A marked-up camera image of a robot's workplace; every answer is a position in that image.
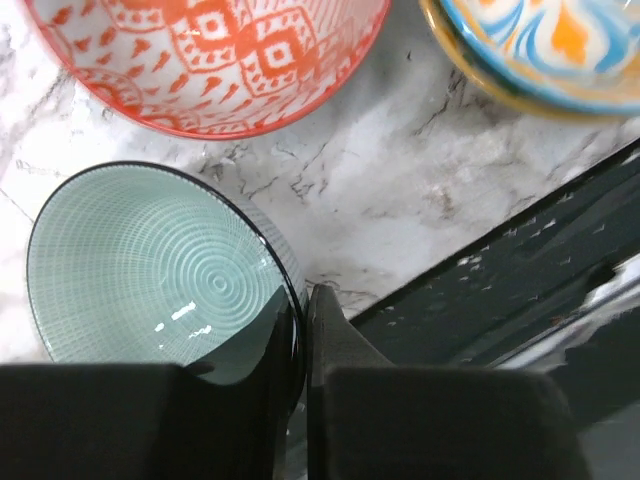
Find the red patterned bowl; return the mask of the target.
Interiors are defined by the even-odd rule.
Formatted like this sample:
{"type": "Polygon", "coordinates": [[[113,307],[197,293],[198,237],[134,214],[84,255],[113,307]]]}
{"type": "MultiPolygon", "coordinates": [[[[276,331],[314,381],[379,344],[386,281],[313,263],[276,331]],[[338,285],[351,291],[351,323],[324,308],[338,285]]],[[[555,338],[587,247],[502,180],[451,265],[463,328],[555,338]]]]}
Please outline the red patterned bowl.
{"type": "Polygon", "coordinates": [[[70,74],[141,125],[199,140],[285,127],[329,100],[387,1],[29,1],[70,74]]]}

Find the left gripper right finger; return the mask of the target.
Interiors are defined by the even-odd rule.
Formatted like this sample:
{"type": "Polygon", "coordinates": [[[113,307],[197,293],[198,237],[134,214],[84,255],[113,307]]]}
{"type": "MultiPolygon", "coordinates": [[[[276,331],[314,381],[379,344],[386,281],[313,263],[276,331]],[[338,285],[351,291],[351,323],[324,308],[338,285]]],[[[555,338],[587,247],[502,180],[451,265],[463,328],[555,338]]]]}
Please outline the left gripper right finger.
{"type": "Polygon", "coordinates": [[[307,330],[312,479],[587,479],[568,405],[546,376],[401,367],[311,294],[307,330]]]}

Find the teal ceramic bowl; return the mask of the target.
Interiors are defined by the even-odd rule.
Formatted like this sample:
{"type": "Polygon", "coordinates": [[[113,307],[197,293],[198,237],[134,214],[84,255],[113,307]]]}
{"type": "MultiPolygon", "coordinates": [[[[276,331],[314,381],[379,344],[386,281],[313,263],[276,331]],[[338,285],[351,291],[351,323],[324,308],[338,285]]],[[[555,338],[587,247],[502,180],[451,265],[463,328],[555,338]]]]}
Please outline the teal ceramic bowl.
{"type": "Polygon", "coordinates": [[[29,238],[27,292],[49,357],[58,363],[177,363],[217,352],[284,290],[295,336],[309,297],[276,225],[249,199],[198,175],[120,161],[65,180],[29,238]]]}

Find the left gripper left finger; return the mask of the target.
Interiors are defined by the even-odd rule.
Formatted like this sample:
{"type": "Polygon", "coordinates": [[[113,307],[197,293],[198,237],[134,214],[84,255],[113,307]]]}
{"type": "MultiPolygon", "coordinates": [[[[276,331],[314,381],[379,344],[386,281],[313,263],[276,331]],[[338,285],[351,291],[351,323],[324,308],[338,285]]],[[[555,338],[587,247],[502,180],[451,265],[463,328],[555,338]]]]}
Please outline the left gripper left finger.
{"type": "Polygon", "coordinates": [[[293,320],[278,289],[187,365],[1,369],[5,479],[280,479],[293,320]]]}

